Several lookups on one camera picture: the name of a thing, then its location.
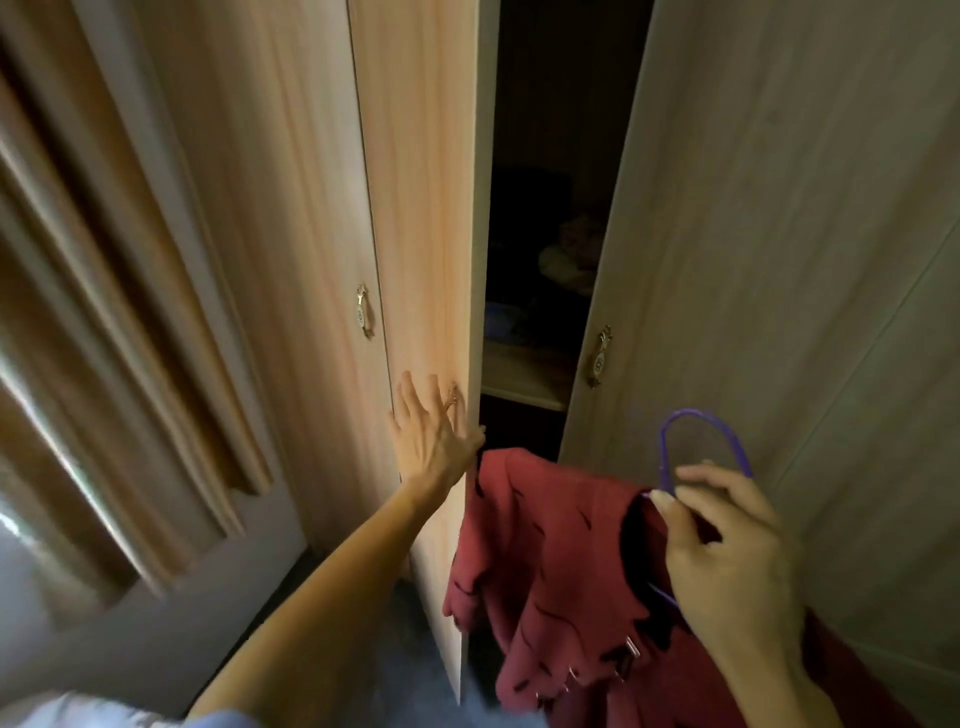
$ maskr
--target purple hanger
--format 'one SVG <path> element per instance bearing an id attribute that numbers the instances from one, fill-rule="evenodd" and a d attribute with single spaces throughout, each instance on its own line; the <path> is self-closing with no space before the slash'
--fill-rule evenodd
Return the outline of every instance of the purple hanger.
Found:
<path id="1" fill-rule="evenodd" d="M 750 461 L 747 459 L 747 453 L 740 445 L 740 441 L 736 439 L 736 433 L 733 432 L 733 428 L 727 425 L 727 423 L 725 423 L 716 415 L 711 415 L 709 412 L 704 412 L 702 409 L 693 409 L 692 407 L 688 407 L 671 412 L 670 416 L 663 421 L 663 425 L 660 426 L 660 440 L 658 441 L 658 447 L 660 448 L 661 490 L 666 491 L 671 496 L 676 495 L 676 490 L 673 485 L 673 477 L 670 474 L 670 461 L 666 454 L 666 429 L 671 425 L 671 423 L 673 423 L 674 420 L 679 420 L 681 417 L 687 416 L 699 417 L 701 420 L 706 420 L 720 430 L 724 437 L 727 438 L 727 443 L 730 445 L 730 449 L 733 450 L 733 456 L 736 458 L 737 467 L 739 467 L 740 471 L 742 471 L 747 477 L 754 476 L 754 470 L 750 467 Z"/>

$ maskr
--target right hand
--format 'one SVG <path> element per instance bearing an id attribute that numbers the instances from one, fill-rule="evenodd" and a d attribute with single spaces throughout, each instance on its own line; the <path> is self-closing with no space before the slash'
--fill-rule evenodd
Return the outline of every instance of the right hand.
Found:
<path id="1" fill-rule="evenodd" d="M 799 547 L 750 478 L 712 464 L 677 468 L 676 498 L 650 496 L 668 529 L 666 567 L 684 618 L 721 672 L 801 663 Z M 729 499 L 717 490 L 726 491 Z M 691 511 L 720 532 L 702 544 Z"/>

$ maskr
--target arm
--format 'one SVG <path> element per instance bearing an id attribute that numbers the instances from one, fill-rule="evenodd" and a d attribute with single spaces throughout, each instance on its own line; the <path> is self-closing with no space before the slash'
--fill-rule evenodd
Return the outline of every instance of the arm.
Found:
<path id="1" fill-rule="evenodd" d="M 682 466 L 679 486 L 651 500 L 667 525 L 666 566 L 684 618 L 727 680 L 750 728 L 843 728 L 806 675 L 799 549 L 753 480 L 712 464 Z M 726 491 L 721 497 L 717 490 Z M 723 541 L 702 544 L 692 511 Z"/>
<path id="2" fill-rule="evenodd" d="M 378 617 L 427 519 L 483 445 L 454 434 L 437 377 L 420 403 L 410 373 L 388 424 L 402 483 L 244 643 L 189 717 L 235 710 L 269 726 L 322 724 L 339 702 L 349 661 Z M 462 407 L 462 398 L 458 406 Z"/>

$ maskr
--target red garment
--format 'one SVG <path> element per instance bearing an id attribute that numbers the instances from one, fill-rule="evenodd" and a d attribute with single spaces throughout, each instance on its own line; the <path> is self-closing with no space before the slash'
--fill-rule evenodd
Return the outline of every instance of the red garment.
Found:
<path id="1" fill-rule="evenodd" d="M 652 590 L 637 598 L 636 564 L 628 585 L 621 538 L 624 553 L 646 552 L 642 583 L 669 591 L 665 526 L 642 492 L 523 449 L 488 451 L 468 491 L 444 614 L 464 631 L 489 620 L 506 655 L 496 694 L 508 710 L 552 707 L 554 726 L 743 728 L 680 613 Z M 621 534 L 628 511 L 634 525 Z M 812 615 L 804 663 L 846 728 L 917 726 Z"/>

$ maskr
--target finger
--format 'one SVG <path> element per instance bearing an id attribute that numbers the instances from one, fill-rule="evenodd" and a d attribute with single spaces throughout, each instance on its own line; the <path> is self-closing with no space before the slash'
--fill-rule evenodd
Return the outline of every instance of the finger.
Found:
<path id="1" fill-rule="evenodd" d="M 444 396 L 440 394 L 440 379 L 437 375 L 426 378 L 426 409 L 431 417 L 440 419 L 445 413 Z"/>
<path id="2" fill-rule="evenodd" d="M 707 483 L 714 488 L 722 488 L 730 494 L 734 503 L 755 519 L 768 525 L 780 523 L 780 517 L 771 502 L 767 500 L 767 496 L 757 488 L 751 478 L 743 473 L 709 463 L 681 465 L 677 468 L 677 477 L 689 483 Z"/>
<path id="3" fill-rule="evenodd" d="M 666 491 L 651 491 L 650 500 L 666 523 L 668 551 L 692 550 L 702 546 L 693 514 Z"/>
<path id="4" fill-rule="evenodd" d="M 390 430 L 390 437 L 396 444 L 400 439 L 400 425 L 396 423 L 393 412 L 387 412 L 387 429 Z"/>
<path id="5" fill-rule="evenodd" d="M 399 422 L 406 423 L 410 421 L 410 408 L 407 406 L 407 402 L 403 398 L 403 375 L 400 375 L 400 381 L 396 383 L 394 410 L 396 411 L 396 417 Z"/>
<path id="6" fill-rule="evenodd" d="M 410 417 L 423 417 L 426 410 L 420 404 L 420 397 L 417 396 L 417 387 L 414 386 L 414 378 L 410 372 L 404 372 L 400 375 L 400 391 L 403 393 L 403 401 L 406 402 Z"/>
<path id="7" fill-rule="evenodd" d="M 694 488 L 688 485 L 677 486 L 677 500 L 693 509 L 716 526 L 724 539 L 734 536 L 750 517 L 732 503 L 707 488 Z"/>
<path id="8" fill-rule="evenodd" d="M 456 382 L 450 385 L 450 396 L 453 399 L 450 404 L 453 406 L 446 410 L 446 414 L 450 418 L 450 426 L 453 427 L 453 431 L 460 435 L 467 426 L 467 401 Z"/>
<path id="9" fill-rule="evenodd" d="M 485 442 L 487 442 L 487 433 L 483 427 L 475 427 L 464 438 L 464 444 L 472 455 L 475 455 Z"/>

